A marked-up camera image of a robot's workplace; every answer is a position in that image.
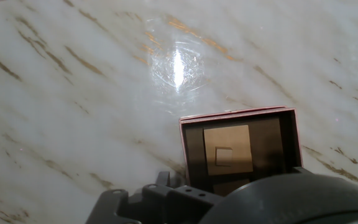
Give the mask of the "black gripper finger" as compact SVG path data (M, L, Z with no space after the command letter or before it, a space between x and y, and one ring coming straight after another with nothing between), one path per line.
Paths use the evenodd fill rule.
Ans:
M155 181L155 184L170 187L170 173L169 173L169 171L159 172L158 176L157 176L157 180Z

